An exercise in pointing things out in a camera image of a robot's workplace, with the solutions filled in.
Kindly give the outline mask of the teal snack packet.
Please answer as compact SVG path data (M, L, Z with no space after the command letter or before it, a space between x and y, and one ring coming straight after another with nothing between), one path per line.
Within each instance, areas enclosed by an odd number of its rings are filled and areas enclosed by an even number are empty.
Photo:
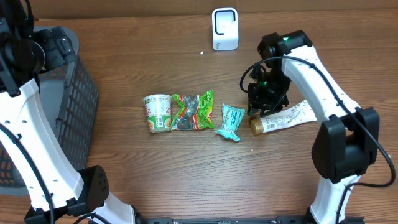
M222 105L222 125L219 130L216 131L217 134L223 136L225 139L231 139L234 141L239 141L240 137L237 136L236 132L243 120L245 114L245 109L235 108L230 105L223 103Z

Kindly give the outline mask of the white conditioner tube gold cap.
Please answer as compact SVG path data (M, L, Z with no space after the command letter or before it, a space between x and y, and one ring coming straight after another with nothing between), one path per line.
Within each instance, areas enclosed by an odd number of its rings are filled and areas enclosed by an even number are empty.
M251 120L251 131L254 135L269 133L280 129L291 128L296 125L315 122L315 113L303 100L299 104L269 116Z

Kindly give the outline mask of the green snack bag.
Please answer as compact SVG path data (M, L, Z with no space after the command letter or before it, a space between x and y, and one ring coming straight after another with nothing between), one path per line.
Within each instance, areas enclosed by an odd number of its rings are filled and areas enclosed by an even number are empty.
M180 109L172 120L172 131L191 131L215 126L212 122L213 90L204 95L178 95L172 98Z

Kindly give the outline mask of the instant noodle cup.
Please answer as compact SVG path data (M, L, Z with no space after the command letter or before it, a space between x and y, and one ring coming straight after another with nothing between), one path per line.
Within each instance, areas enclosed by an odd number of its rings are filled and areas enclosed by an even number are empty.
M161 133L171 130L172 97L165 94L149 95L143 98L149 131Z

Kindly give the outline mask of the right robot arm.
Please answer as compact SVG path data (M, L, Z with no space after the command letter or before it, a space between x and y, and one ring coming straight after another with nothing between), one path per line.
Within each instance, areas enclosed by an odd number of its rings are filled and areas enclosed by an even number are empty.
M347 217L345 208L354 185L376 161L378 113L362 109L338 86L304 31L265 35L257 51L262 60L245 72L254 79L245 90L248 116L270 118L282 111L294 83L320 125L312 147L320 181L303 223L364 223Z

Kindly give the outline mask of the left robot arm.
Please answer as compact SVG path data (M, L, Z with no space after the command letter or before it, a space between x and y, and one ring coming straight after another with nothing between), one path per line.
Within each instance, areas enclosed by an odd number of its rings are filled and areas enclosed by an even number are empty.
M134 208L109 191L104 169L76 170L40 99L41 73L77 59L62 27L36 30L29 1L1 2L1 143L30 195L26 223L64 215L95 223L137 223Z

